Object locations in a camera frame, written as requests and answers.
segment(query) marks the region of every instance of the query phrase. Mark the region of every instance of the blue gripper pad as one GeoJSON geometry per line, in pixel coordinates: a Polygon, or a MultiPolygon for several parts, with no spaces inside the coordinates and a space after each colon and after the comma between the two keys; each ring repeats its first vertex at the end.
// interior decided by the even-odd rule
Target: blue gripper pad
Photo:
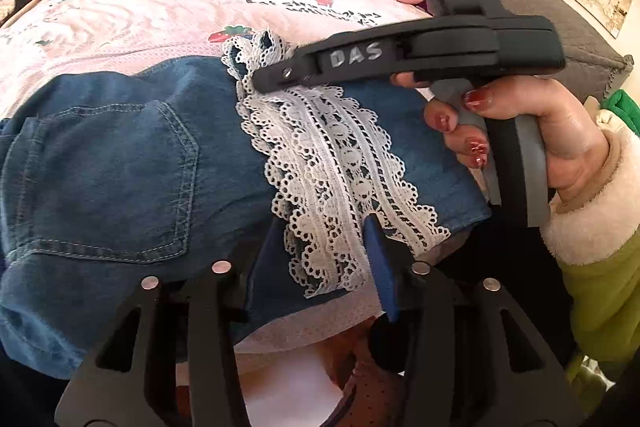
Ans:
{"type": "Polygon", "coordinates": [[[389,320],[395,322],[400,312],[396,277],[385,255],[385,243],[389,239],[386,238],[376,214],[369,214],[365,218],[362,236],[380,304],[389,320]]]}

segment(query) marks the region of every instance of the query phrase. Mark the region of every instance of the hand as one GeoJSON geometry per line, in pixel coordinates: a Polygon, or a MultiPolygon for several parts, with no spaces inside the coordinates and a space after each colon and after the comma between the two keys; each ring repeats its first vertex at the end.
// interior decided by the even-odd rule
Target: hand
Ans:
{"type": "MultiPolygon", "coordinates": [[[[413,73],[391,79],[403,87],[415,84],[413,73]]],[[[546,149],[546,175],[562,201],[569,201],[602,169],[609,143],[582,104],[557,80],[535,76],[506,76],[463,95],[468,110],[486,118],[507,120],[520,114],[538,117],[546,149]]],[[[470,168],[485,165],[489,142],[483,131],[458,125],[458,114],[449,104],[431,100],[424,110],[426,123],[444,133],[447,147],[470,168]]]]}

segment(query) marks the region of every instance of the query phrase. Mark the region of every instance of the green cloth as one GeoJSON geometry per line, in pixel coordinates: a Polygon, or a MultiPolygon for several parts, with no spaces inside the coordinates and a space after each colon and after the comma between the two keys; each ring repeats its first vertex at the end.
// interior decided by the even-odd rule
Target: green cloth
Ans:
{"type": "Polygon", "coordinates": [[[624,90],[619,89],[607,100],[602,102],[602,108],[610,110],[620,117],[626,126],[637,136],[640,136],[640,109],[624,90]]]}
{"type": "Polygon", "coordinates": [[[607,365],[625,365],[640,346],[640,232],[599,263],[558,264],[574,298],[572,330],[580,350],[605,374],[607,365]]]}

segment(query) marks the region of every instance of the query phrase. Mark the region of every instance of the painted fingernail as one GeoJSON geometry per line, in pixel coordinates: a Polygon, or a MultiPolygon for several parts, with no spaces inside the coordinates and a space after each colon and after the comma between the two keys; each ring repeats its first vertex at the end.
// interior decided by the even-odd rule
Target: painted fingernail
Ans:
{"type": "Polygon", "coordinates": [[[449,117],[446,114],[437,114],[435,126],[440,132],[449,132],[449,117]]]}
{"type": "Polygon", "coordinates": [[[413,73],[396,73],[394,75],[393,83],[396,86],[413,87],[415,84],[414,74],[413,73]]]}
{"type": "Polygon", "coordinates": [[[486,165],[486,156],[475,156],[473,162],[476,165],[476,169],[481,169],[486,165]]]}
{"type": "Polygon", "coordinates": [[[491,92],[486,87],[479,87],[463,94],[462,103],[469,109],[486,109],[491,103],[491,92]]]}
{"type": "Polygon", "coordinates": [[[467,138],[466,150],[469,154],[485,155],[489,152],[489,145],[476,138],[467,138]]]}

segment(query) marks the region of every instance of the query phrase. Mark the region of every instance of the red nail polish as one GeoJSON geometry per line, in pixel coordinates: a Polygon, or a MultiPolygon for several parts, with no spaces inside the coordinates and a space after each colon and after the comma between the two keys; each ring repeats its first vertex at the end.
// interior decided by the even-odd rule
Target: red nail polish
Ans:
{"type": "Polygon", "coordinates": [[[474,163],[476,164],[476,169],[481,169],[486,165],[486,156],[476,156],[474,163]]]}
{"type": "Polygon", "coordinates": [[[488,144],[474,138],[469,138],[466,140],[466,147],[471,154],[484,156],[489,152],[488,144]]]}
{"type": "Polygon", "coordinates": [[[449,132],[449,117],[446,114],[437,114],[435,126],[440,132],[449,132]]]}
{"type": "Polygon", "coordinates": [[[469,109],[483,110],[490,102],[490,93],[486,87],[479,87],[462,95],[462,103],[469,109]]]}

